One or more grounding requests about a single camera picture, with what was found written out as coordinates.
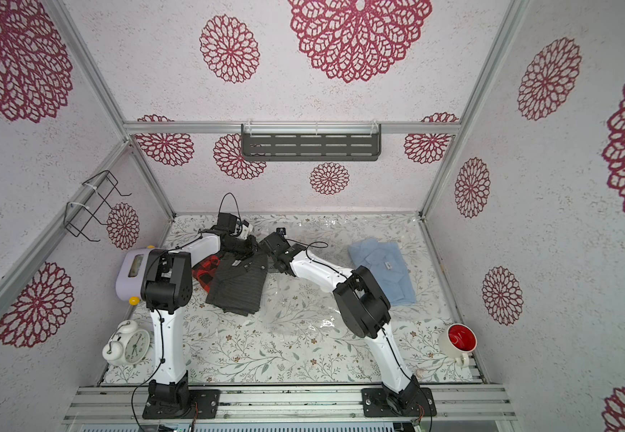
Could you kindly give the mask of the light blue shirt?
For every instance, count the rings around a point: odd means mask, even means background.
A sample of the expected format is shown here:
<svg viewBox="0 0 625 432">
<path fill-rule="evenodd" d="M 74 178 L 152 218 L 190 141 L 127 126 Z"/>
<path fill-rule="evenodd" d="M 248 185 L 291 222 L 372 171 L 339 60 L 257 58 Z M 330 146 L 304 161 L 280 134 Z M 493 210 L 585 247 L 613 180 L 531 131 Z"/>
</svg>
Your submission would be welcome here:
<svg viewBox="0 0 625 432">
<path fill-rule="evenodd" d="M 364 266 L 372 273 L 393 307 L 415 304 L 410 273 L 397 243 L 364 239 L 351 244 L 348 252 L 355 266 Z"/>
</svg>

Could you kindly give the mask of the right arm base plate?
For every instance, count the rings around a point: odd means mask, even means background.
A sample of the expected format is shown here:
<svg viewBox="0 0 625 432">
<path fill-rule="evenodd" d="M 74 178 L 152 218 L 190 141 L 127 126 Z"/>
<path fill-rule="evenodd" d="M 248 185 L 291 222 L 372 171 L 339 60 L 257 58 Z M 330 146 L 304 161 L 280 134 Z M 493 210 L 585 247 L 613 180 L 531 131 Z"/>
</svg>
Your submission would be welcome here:
<svg viewBox="0 0 625 432">
<path fill-rule="evenodd" d="M 432 392 L 426 387 L 402 395 L 384 388 L 363 388 L 361 404 L 366 418 L 418 418 L 438 414 Z"/>
</svg>

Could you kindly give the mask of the red black plaid shirt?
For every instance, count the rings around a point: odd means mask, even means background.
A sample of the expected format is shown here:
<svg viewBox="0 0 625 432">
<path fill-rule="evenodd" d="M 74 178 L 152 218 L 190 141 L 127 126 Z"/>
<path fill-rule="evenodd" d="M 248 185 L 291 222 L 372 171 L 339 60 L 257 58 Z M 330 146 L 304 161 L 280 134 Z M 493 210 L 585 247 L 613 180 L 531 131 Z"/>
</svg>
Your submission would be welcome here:
<svg viewBox="0 0 625 432">
<path fill-rule="evenodd" d="M 204 258 L 192 268 L 193 279 L 207 292 L 210 292 L 213 279 L 215 279 L 218 266 L 221 261 L 217 255 Z"/>
</svg>

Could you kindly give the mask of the dark grey shirt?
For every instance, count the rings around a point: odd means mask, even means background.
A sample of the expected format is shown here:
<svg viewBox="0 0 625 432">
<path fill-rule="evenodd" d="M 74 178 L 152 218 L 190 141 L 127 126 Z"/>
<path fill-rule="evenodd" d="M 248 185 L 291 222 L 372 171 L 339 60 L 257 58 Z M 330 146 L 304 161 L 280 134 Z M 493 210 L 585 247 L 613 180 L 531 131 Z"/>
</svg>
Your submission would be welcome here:
<svg viewBox="0 0 625 432">
<path fill-rule="evenodd" d="M 256 252 L 238 259 L 225 253 L 210 284 L 206 303 L 224 312 L 248 316 L 260 310 L 262 293 L 267 278 L 267 256 Z"/>
</svg>

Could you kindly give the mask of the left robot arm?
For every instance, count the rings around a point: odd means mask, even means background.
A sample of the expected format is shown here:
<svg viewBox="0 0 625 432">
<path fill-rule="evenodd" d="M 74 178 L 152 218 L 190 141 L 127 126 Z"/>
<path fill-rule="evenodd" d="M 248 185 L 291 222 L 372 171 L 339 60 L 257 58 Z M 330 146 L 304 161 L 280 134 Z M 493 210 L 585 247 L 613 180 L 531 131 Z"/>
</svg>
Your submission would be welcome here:
<svg viewBox="0 0 625 432">
<path fill-rule="evenodd" d="M 193 294 L 193 266 L 221 252 L 247 256 L 255 248 L 253 235 L 233 237 L 208 230 L 182 246 L 150 252 L 141 299 L 150 312 L 155 338 L 155 371 L 148 379 L 152 401 L 177 405 L 188 402 L 183 320 L 184 308 Z"/>
</svg>

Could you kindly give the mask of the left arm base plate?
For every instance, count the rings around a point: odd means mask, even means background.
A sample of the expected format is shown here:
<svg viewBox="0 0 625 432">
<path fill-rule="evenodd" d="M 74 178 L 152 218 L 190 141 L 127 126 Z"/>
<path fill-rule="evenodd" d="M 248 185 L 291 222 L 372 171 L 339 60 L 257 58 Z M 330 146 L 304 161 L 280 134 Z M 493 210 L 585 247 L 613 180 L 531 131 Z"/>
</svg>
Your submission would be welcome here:
<svg viewBox="0 0 625 432">
<path fill-rule="evenodd" d="M 214 419 L 219 407 L 219 390 L 187 390 L 152 393 L 143 410 L 143 419 Z"/>
</svg>

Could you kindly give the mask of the clear plastic vacuum bag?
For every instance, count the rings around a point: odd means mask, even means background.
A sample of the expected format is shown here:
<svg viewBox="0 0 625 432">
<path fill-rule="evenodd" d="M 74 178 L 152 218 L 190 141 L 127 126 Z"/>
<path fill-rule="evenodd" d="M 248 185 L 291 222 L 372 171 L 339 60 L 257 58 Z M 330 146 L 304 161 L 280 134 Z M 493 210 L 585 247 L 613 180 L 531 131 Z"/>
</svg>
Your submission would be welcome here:
<svg viewBox="0 0 625 432">
<path fill-rule="evenodd" d="M 256 217 L 269 255 L 265 328 L 297 338 L 434 332 L 453 320 L 417 215 Z"/>
</svg>

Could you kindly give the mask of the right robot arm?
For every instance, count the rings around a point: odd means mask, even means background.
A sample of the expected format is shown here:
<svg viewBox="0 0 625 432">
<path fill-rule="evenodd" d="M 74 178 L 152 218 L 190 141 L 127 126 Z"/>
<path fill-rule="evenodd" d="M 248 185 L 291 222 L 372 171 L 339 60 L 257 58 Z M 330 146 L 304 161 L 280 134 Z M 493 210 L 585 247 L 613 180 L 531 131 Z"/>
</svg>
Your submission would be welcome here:
<svg viewBox="0 0 625 432">
<path fill-rule="evenodd" d="M 391 304 L 369 269 L 336 266 L 280 232 L 269 234 L 260 241 L 260 247 L 278 272 L 317 284 L 333 295 L 346 327 L 366 341 L 380 370 L 386 403 L 395 414 L 429 408 L 418 378 L 409 373 L 399 352 L 391 325 Z"/>
</svg>

